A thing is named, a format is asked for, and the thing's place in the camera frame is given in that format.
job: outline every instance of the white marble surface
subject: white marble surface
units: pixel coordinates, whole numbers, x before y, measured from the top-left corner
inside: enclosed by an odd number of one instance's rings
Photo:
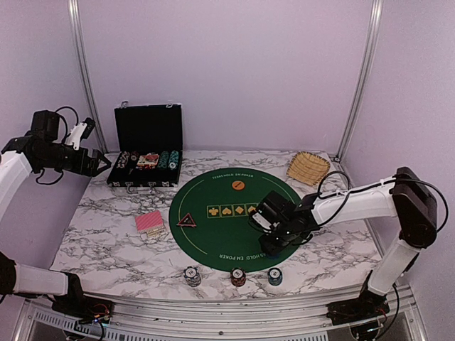
[[[225,167],[247,167],[285,180],[300,196],[314,193],[286,176],[295,152],[289,151],[186,151],[180,185],[201,173]],[[278,267],[283,283],[273,287],[267,272],[247,275],[247,283],[234,287],[229,273],[197,264],[180,250],[168,231],[160,239],[147,239],[136,231],[134,217],[160,210],[168,225],[168,211],[178,188],[157,188],[130,195],[124,188],[106,184],[109,172],[92,179],[51,269],[80,276],[85,291],[135,298],[166,300],[230,300],[264,298],[341,288],[362,283],[380,255],[363,221],[328,225]],[[340,178],[324,190],[343,187]],[[202,284],[191,288],[183,270],[196,265]]]

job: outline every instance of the poker chip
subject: poker chip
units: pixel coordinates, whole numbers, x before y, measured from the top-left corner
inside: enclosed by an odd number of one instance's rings
[[[202,281],[198,268],[195,266],[189,266],[186,268],[183,272],[183,277],[185,277],[186,283],[192,288],[198,286]]]
[[[129,153],[124,151],[120,154],[119,160],[117,161],[117,168],[125,168],[128,163]]]
[[[137,161],[139,159],[139,153],[137,151],[133,151],[131,156],[129,157],[132,161]]]
[[[279,286],[283,281],[283,273],[278,268],[271,268],[267,272],[267,277],[269,278],[269,283],[272,286]]]
[[[247,274],[242,268],[233,268],[230,272],[230,281],[233,286],[243,286],[247,282]]]
[[[158,169],[166,169],[168,167],[169,152],[164,151],[159,156]]]
[[[234,188],[235,190],[244,190],[245,183],[243,181],[236,180],[232,183],[232,188]]]
[[[176,169],[178,166],[178,151],[172,151],[169,156],[168,167],[171,170]]]

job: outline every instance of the robotic arm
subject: robotic arm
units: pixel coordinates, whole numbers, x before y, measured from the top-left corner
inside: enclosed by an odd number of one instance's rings
[[[320,193],[306,195],[298,205],[271,192],[250,214],[250,221],[264,232],[259,238],[262,251],[273,256],[291,243],[309,241],[312,231],[329,222],[372,217],[398,217],[401,231],[369,273],[359,297],[328,305],[327,317],[340,325],[388,313],[386,295],[392,285],[413,265],[421,250],[436,240],[437,201],[422,181],[404,167],[379,183],[325,197]]]
[[[10,140],[1,152],[0,220],[31,172],[42,174],[45,169],[53,168],[61,176],[63,171],[70,171],[92,177],[110,168],[110,161],[100,151],[95,150],[90,157],[86,148],[80,148],[80,140],[88,138],[95,127],[93,120],[77,124],[61,143],[55,143],[59,121],[56,112],[36,112],[31,130]],[[93,307],[100,303],[84,296],[76,275],[17,264],[0,252],[0,295],[13,293],[54,295],[54,310],[81,318],[90,315],[90,310],[96,311]],[[111,306],[108,301],[102,304]]]

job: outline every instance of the open black case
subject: open black case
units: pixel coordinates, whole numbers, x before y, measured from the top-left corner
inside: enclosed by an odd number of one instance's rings
[[[107,183],[114,187],[177,186],[183,154],[181,104],[116,108],[115,121],[122,152]]]

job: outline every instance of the poker chip stack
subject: poker chip stack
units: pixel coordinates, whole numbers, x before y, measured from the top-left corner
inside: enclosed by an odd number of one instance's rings
[[[117,161],[117,168],[125,168],[128,163],[129,153],[124,151],[120,154],[119,160]]]
[[[272,286],[279,286],[283,281],[283,273],[278,268],[271,268],[267,272],[267,277],[269,278],[269,283]]]
[[[185,271],[183,272],[183,277],[185,277],[186,283],[192,288],[198,286],[202,281],[200,278],[198,268],[196,268],[195,266],[189,266],[188,268],[186,268]]]
[[[178,166],[178,151],[172,151],[171,155],[169,156],[169,169],[174,170],[177,169]]]
[[[166,169],[169,161],[169,152],[164,151],[161,153],[158,162],[158,169]]]
[[[230,272],[230,281],[233,286],[243,286],[247,282],[247,274],[241,268],[233,268]]]

